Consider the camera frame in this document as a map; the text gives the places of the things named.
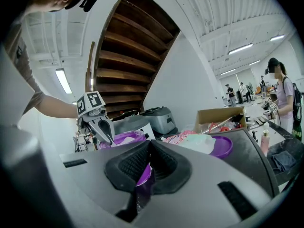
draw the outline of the chair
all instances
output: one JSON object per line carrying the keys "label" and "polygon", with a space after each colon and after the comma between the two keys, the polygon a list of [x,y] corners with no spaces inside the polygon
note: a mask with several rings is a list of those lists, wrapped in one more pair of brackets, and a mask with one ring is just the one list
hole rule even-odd
{"label": "chair", "polygon": [[79,140],[76,137],[73,137],[73,140],[75,143],[75,152],[82,152],[84,150],[89,151],[89,149],[87,148],[86,142],[79,143]]}
{"label": "chair", "polygon": [[258,87],[256,87],[256,93],[255,94],[257,95],[257,94],[260,94],[260,93],[261,93],[261,87],[258,86]]}

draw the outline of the man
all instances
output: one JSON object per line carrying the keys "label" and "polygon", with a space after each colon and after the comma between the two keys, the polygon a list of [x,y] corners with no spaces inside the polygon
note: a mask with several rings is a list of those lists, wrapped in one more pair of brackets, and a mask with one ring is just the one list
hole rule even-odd
{"label": "man", "polygon": [[234,106],[237,106],[236,104],[236,100],[234,98],[234,91],[233,91],[233,88],[229,86],[229,84],[226,84],[226,87],[227,87],[227,95],[229,95],[229,99],[231,101],[231,106],[234,107]]}
{"label": "man", "polygon": [[35,82],[32,70],[29,67],[29,57],[26,51],[26,45],[21,38],[20,20],[29,13],[58,11],[63,8],[70,9],[79,3],[80,0],[30,0],[19,21],[16,21],[8,33],[4,47],[16,69],[22,77],[34,89],[35,93],[25,109],[24,114],[35,107],[42,114],[51,117],[77,118],[77,109],[75,105],[67,104],[59,99],[45,95]]}
{"label": "man", "polygon": [[262,92],[266,92],[266,84],[265,84],[265,81],[264,81],[264,76],[261,75],[261,89],[262,89]]}
{"label": "man", "polygon": [[246,96],[247,102],[249,103],[248,98],[250,98],[250,102],[252,102],[250,91],[247,89],[247,85],[245,85],[245,84],[243,84],[243,82],[241,82],[241,88],[242,88],[241,93],[242,93],[242,95]]}

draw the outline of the towel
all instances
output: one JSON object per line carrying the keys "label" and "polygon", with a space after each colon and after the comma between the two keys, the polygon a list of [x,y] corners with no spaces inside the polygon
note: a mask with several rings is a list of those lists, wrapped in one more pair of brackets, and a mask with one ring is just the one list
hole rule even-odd
{"label": "towel", "polygon": [[296,162],[294,157],[286,150],[279,154],[274,154],[272,159],[274,160],[277,170],[279,171],[289,170],[295,165]]}

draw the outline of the cardboard box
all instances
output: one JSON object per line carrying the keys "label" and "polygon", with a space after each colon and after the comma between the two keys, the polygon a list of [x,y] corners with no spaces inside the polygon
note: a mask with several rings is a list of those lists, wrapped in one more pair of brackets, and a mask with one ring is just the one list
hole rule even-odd
{"label": "cardboard box", "polygon": [[[226,107],[198,111],[194,124],[194,131],[197,133],[200,132],[199,124],[218,123],[228,119],[231,116],[244,114],[243,109],[243,107]],[[245,116],[242,117],[240,123],[243,127],[247,128]]]}

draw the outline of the bottle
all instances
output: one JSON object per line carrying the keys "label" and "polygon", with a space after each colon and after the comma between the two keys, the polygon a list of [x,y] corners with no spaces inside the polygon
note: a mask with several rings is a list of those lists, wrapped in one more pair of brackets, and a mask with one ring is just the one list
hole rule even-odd
{"label": "bottle", "polygon": [[264,155],[267,156],[267,152],[268,152],[268,148],[269,148],[269,140],[270,140],[268,122],[266,122],[264,124],[264,128],[265,128],[265,130],[262,133],[262,140],[261,140],[261,150],[264,153]]}

